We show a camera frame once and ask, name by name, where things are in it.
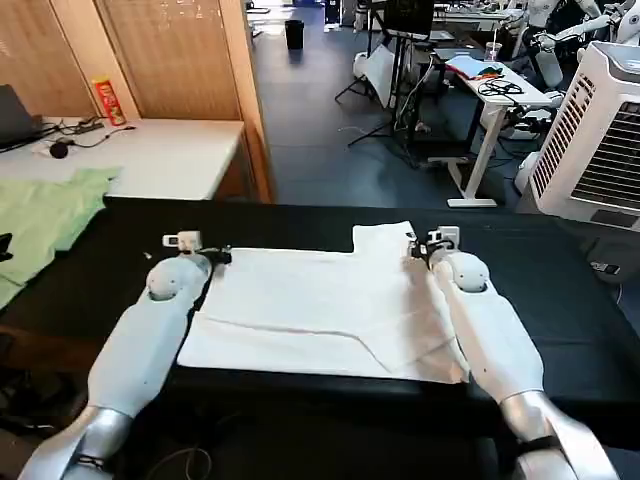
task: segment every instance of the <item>cup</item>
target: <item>cup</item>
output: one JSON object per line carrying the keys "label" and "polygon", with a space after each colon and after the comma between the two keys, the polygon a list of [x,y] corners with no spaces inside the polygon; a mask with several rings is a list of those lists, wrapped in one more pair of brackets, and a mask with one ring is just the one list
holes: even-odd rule
{"label": "cup", "polygon": [[484,61],[495,62],[498,59],[498,52],[502,48],[502,44],[499,42],[487,42],[484,50]]}

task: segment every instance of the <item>pringles can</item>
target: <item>pringles can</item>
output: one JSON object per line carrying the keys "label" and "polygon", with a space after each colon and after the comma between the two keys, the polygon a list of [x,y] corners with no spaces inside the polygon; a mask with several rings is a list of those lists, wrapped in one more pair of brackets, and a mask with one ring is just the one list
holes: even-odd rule
{"label": "pringles can", "polygon": [[107,77],[96,78],[93,80],[93,84],[96,87],[98,96],[104,106],[107,117],[109,117],[111,125],[119,127],[127,123],[127,119],[124,118],[120,102],[118,102],[118,97],[116,97],[116,93],[113,91],[109,79]]}

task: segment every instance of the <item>white air cooler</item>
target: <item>white air cooler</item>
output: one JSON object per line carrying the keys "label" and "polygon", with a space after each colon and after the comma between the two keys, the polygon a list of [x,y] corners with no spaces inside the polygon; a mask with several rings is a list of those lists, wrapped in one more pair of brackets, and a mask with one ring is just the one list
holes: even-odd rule
{"label": "white air cooler", "polygon": [[640,47],[589,45],[530,185],[543,213],[640,231]]}

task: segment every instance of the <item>green cloth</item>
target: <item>green cloth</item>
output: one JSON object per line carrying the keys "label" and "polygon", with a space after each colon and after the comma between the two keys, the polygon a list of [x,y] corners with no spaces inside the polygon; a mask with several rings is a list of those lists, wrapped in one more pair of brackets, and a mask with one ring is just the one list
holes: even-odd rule
{"label": "green cloth", "polygon": [[11,233],[11,260],[0,262],[0,308],[69,250],[93,216],[119,168],[78,170],[63,183],[0,180],[0,234]]}

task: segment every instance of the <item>black trash bin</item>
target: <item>black trash bin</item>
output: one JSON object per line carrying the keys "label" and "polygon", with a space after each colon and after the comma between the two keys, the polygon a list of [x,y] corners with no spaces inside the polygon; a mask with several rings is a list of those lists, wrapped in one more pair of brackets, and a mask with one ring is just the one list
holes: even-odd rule
{"label": "black trash bin", "polygon": [[303,46],[304,22],[302,20],[287,20],[284,22],[284,30],[287,35],[287,48],[300,50]]}

